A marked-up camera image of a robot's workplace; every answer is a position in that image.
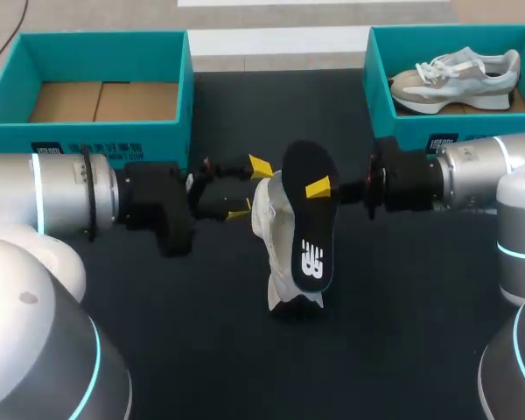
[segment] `cardboard bottom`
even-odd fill
[[[400,108],[395,102],[395,110],[398,116],[415,116],[416,114],[412,113],[407,109]],[[450,116],[462,116],[462,115],[479,115],[479,114],[524,114],[525,113],[525,100],[519,88],[516,88],[514,91],[514,102],[510,109],[504,110],[492,110],[492,109],[478,109],[471,107],[470,105],[465,105],[462,103],[450,103],[449,105],[443,107],[437,114],[434,116],[450,115]]]
[[[43,83],[30,123],[174,120],[178,83]]]

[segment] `teal cardboard box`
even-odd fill
[[[458,108],[437,115],[398,112],[388,79],[416,63],[430,62],[469,46],[481,55],[515,49],[521,55],[516,104],[508,111]],[[525,24],[372,27],[364,65],[364,90],[375,137],[395,136],[403,150],[435,153],[441,144],[525,131]]]
[[[193,66],[186,31],[21,33],[0,74],[0,153],[79,153],[112,167],[187,167]]]

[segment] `sneaker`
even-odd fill
[[[253,232],[264,240],[270,262],[269,309],[306,298],[323,307],[333,279],[333,233],[339,174],[327,151],[313,142],[292,143],[281,171],[256,188]]]
[[[301,291],[291,274],[291,250],[294,239],[294,213],[282,188],[282,171],[259,182],[251,210],[253,233],[264,241],[269,254],[269,309],[298,296],[323,307],[321,293]]]
[[[416,64],[416,70],[399,73],[389,84],[395,105],[418,114],[436,114],[455,102],[502,110],[512,105],[520,70],[516,50],[486,56],[467,47]]]

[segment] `box label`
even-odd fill
[[[72,153],[81,152],[79,144],[69,144],[68,148]],[[87,148],[90,153],[105,155],[110,161],[136,162],[144,159],[144,148],[140,143],[92,143]]]
[[[56,142],[36,142],[31,143],[31,148],[39,155],[62,155],[64,151],[60,143]]]
[[[441,146],[453,144],[459,139],[459,133],[439,133],[432,134],[426,144],[426,153],[435,155]]]

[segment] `teal box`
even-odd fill
[[[364,65],[364,91],[375,137],[395,136],[401,149],[426,148],[479,137],[525,132],[525,113],[399,116],[388,77],[469,46],[481,55],[515,49],[521,55],[519,89],[525,101],[525,24],[372,27]]]
[[[84,81],[178,83],[175,119],[28,123],[42,83]],[[78,153],[89,144],[116,169],[135,160],[185,169],[193,91],[186,31],[21,33],[0,74],[0,153]]]

